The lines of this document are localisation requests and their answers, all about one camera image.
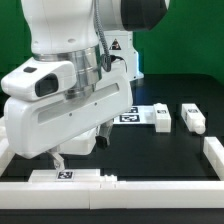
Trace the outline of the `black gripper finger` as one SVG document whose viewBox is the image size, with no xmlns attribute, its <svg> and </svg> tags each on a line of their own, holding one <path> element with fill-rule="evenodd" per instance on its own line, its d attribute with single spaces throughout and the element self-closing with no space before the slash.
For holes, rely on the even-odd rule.
<svg viewBox="0 0 224 224">
<path fill-rule="evenodd" d="M 109 120 L 99 127 L 99 132 L 96 136 L 96 144 L 101 149 L 106 149 L 110 145 L 110 134 L 113 128 L 113 121 Z"/>
<path fill-rule="evenodd" d="M 58 171 L 63 171 L 65 169 L 63 157 L 58 152 L 54 151 L 48 151 L 48 154 L 53 159 L 55 169 Z"/>
</svg>

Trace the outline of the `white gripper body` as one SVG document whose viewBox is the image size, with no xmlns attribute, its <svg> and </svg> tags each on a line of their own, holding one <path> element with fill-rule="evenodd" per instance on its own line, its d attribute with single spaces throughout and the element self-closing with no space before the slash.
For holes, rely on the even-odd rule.
<svg viewBox="0 0 224 224">
<path fill-rule="evenodd" d="M 96 90 L 84 99 L 57 94 L 27 102 L 6 101 L 4 118 L 10 148 L 31 159 L 128 111 L 132 93 L 126 68 L 103 73 Z"/>
</svg>

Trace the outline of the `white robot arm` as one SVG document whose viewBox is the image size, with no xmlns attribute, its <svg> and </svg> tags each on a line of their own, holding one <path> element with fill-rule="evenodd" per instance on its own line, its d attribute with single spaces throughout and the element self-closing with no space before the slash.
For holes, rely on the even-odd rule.
<svg viewBox="0 0 224 224">
<path fill-rule="evenodd" d="M 113 120 L 132 106 L 124 65 L 112 66 L 109 30 L 150 30 L 170 0 L 21 0 L 31 31 L 31 58 L 6 75 L 2 90 L 11 149 L 31 159 L 93 132 L 106 147 Z"/>
</svg>

